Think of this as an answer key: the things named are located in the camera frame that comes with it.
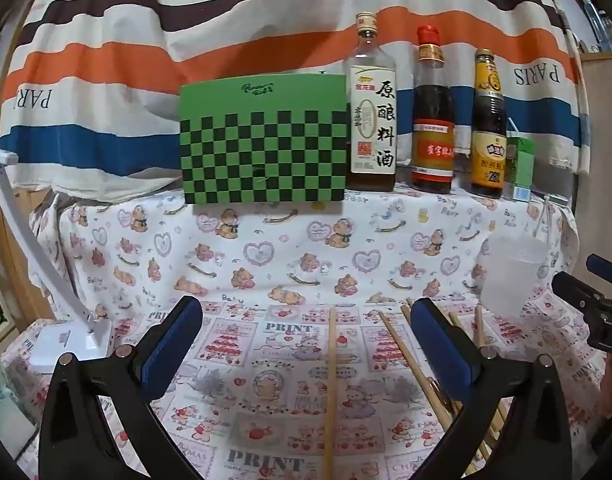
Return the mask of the wooden chopstick diagonal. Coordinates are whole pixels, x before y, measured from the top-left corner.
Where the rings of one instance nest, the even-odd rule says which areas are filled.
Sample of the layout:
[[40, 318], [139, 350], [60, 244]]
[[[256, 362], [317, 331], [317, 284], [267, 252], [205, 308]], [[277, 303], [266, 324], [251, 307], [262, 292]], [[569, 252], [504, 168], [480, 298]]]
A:
[[440, 426], [442, 426], [443, 430], [447, 432], [452, 422], [448, 411], [445, 410], [442, 402], [440, 402], [440, 398], [434, 392], [431, 383], [428, 381], [428, 378], [423, 375], [419, 364], [414, 359], [412, 353], [406, 347], [406, 344], [404, 343], [402, 338], [400, 338], [399, 334], [394, 329], [394, 326], [391, 324], [391, 322], [388, 320], [388, 318], [383, 312], [379, 312], [379, 316], [384, 326], [395, 341], [395, 344], [397, 344], [399, 351], [402, 352], [402, 356], [406, 360], [414, 378], [417, 379], [417, 382], [421, 387], [426, 397], [426, 400], [428, 400], [428, 403], [431, 405], [432, 411], [434, 412], [438, 422], [440, 423]]

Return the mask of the wooden chopstick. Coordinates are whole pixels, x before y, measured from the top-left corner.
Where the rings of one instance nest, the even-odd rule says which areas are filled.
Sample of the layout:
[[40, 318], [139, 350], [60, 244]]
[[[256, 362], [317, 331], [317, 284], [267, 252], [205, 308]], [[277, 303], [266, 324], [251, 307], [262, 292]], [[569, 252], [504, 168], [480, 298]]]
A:
[[449, 319], [453, 326], [460, 328], [460, 330], [463, 330], [466, 334], [469, 333], [468, 330], [461, 323], [460, 318], [458, 317], [458, 315], [455, 314], [455, 312], [449, 313]]
[[485, 329], [483, 323], [483, 308], [478, 304], [475, 308], [475, 343], [478, 348], [484, 347], [485, 342]]
[[338, 379], [336, 377], [336, 364], [338, 364], [338, 357], [336, 356], [336, 309], [335, 307], [330, 307], [328, 326], [327, 408], [323, 434], [323, 480], [332, 480], [334, 473], [336, 394], [338, 393], [338, 386], [336, 385], [336, 380]]

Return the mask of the translucent plastic cup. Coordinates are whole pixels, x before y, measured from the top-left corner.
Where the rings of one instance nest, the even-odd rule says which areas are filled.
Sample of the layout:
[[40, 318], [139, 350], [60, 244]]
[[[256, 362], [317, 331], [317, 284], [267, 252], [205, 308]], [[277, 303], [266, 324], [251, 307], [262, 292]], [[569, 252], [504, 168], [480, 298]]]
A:
[[518, 318], [538, 282], [538, 270], [547, 259], [548, 246], [526, 233], [492, 234], [487, 244], [481, 303], [493, 314]]

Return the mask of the green drink carton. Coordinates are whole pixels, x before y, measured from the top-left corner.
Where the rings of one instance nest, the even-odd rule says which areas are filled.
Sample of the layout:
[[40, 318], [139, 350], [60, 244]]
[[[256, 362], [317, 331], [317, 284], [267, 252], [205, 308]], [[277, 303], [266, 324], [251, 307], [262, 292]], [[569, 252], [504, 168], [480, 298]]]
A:
[[534, 143], [520, 135], [511, 117], [508, 118], [508, 125], [504, 196], [515, 202], [528, 203], [534, 176]]

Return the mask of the yellow label oyster sauce bottle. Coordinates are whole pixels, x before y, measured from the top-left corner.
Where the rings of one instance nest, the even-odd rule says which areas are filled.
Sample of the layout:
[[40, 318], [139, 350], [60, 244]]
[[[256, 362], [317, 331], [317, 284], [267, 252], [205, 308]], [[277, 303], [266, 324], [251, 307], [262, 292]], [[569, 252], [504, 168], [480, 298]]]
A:
[[477, 49], [474, 58], [471, 188], [475, 194], [499, 198], [504, 187], [506, 169], [506, 107], [492, 51]]

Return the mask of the bear print tablecloth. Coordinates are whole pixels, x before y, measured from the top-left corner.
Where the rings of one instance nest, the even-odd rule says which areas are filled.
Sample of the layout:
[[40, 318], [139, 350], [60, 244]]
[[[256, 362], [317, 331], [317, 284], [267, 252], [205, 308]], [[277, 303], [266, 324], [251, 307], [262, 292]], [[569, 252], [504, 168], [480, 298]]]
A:
[[[590, 467], [602, 355], [582, 316], [553, 295], [578, 236], [555, 200], [491, 200], [399, 188], [341, 203], [190, 206], [179, 191], [115, 205], [47, 197], [29, 219], [68, 284], [118, 344], [133, 344], [177, 300], [201, 301], [204, 325], [153, 411], [207, 479], [315, 479], [323, 459], [330, 307], [336, 309], [341, 479], [406, 479], [443, 429], [380, 319], [417, 361], [402, 307], [432, 299], [503, 356], [552, 356], [572, 433], [573, 474]], [[548, 246], [518, 318], [481, 303], [492, 234]]]

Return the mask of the red cap vinegar bottle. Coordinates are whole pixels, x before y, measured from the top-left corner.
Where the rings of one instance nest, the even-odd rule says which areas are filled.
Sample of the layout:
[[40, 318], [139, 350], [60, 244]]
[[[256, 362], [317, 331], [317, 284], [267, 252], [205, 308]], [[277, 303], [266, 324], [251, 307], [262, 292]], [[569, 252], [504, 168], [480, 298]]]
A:
[[454, 176], [455, 121], [440, 32], [417, 29], [418, 57], [412, 109], [412, 184], [448, 194]]

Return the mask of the clear cooking wine bottle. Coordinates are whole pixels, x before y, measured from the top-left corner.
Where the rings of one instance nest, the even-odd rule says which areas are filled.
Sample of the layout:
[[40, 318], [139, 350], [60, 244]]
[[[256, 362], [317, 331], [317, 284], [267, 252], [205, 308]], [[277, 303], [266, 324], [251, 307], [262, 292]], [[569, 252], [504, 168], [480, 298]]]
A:
[[346, 186], [390, 192], [397, 169], [396, 64], [379, 45], [376, 14], [356, 15], [357, 45], [344, 61], [349, 126]]

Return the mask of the striped Hermes blanket backdrop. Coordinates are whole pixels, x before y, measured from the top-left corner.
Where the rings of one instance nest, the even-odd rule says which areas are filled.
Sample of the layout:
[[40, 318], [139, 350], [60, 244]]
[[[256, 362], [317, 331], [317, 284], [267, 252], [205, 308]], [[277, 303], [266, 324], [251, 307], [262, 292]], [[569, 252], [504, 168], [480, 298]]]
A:
[[16, 188], [120, 202], [180, 175], [185, 84], [261, 73], [337, 73], [355, 18], [376, 14], [394, 58], [398, 161], [410, 159], [417, 30], [440, 32], [456, 148], [470, 151], [474, 52], [492, 50], [507, 110], [536, 157], [589, 168], [585, 90], [553, 0], [35, 0], [3, 86], [0, 146]]

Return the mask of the green checkered box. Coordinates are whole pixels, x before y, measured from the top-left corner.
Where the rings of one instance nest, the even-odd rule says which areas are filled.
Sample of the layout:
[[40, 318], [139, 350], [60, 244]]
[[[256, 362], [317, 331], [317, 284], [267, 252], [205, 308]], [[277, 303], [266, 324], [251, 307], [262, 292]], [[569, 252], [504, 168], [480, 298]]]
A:
[[179, 156], [190, 205], [339, 202], [346, 79], [263, 74], [186, 84]]

